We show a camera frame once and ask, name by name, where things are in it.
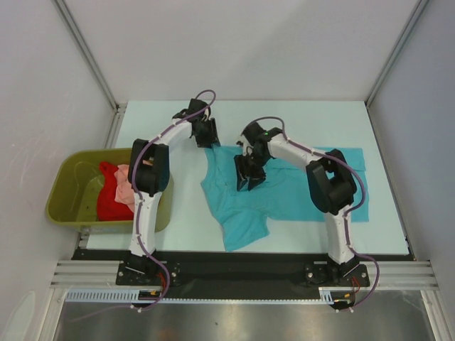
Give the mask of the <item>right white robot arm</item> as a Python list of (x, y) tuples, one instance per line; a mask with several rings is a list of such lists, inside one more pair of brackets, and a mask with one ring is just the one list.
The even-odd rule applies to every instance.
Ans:
[(302, 146), (280, 128), (263, 129), (253, 123), (244, 128), (237, 142), (242, 153), (234, 157), (236, 188), (252, 190), (266, 180), (264, 166), (271, 159), (282, 159), (305, 172), (314, 206), (324, 213), (328, 233), (328, 277), (336, 285), (352, 279), (359, 257), (351, 246), (350, 209), (359, 180), (341, 151), (325, 152)]

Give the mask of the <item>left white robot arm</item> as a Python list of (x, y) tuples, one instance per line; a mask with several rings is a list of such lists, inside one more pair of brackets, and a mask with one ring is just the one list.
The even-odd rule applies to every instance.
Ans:
[(134, 219), (125, 267), (140, 283), (151, 283), (159, 272), (166, 271), (166, 267), (153, 256), (158, 208), (171, 178), (170, 154), (180, 142), (191, 137), (199, 148), (211, 148), (219, 143), (215, 120), (209, 109), (195, 114), (183, 110), (153, 139), (137, 139), (133, 143), (129, 182), (134, 191)]

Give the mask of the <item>turquoise t shirt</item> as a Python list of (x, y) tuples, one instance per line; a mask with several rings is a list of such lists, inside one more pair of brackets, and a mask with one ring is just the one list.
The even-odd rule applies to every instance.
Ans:
[(267, 178), (262, 184), (238, 190), (234, 157), (240, 152), (236, 146), (205, 152), (208, 168), (201, 187), (221, 226), (225, 250), (248, 250), (277, 240), (278, 252), (326, 252), (324, 216), (311, 201), (305, 172), (272, 159), (264, 167)]

